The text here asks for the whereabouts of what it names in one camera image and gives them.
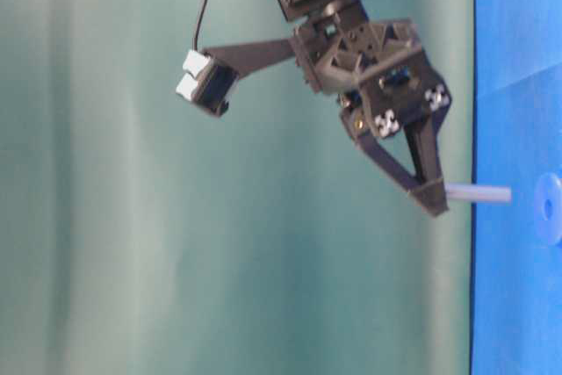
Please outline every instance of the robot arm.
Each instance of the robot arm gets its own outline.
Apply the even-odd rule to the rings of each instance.
[[[370,21],[361,0],[278,0],[287,40],[190,51],[178,93],[220,117],[240,79],[296,56],[314,92],[338,94],[351,139],[428,213],[448,210],[436,136],[452,102],[407,19]],[[401,131],[415,174],[382,146]]]

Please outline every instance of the blue board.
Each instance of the blue board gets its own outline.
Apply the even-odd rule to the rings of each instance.
[[[476,0],[476,20],[476,178],[514,203],[476,211],[472,373],[560,374],[562,205],[539,180],[562,168],[562,0]]]

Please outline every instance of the wire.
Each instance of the wire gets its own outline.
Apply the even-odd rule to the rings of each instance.
[[[199,32],[201,31],[201,23],[203,22],[203,16],[205,15],[205,8],[207,7],[208,1],[209,0],[201,0],[201,8],[199,9],[195,33],[193,34],[193,50],[198,50]]]

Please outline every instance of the green backdrop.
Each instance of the green backdrop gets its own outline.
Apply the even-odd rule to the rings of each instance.
[[[427,217],[290,62],[186,104],[198,4],[0,0],[0,373],[468,373],[469,207]],[[365,5],[418,24],[470,181],[472,0]],[[290,30],[210,0],[201,44]]]

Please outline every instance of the blue disc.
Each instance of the blue disc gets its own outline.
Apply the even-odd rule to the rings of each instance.
[[[535,230],[546,245],[562,241],[562,180],[555,173],[538,179],[535,189]]]

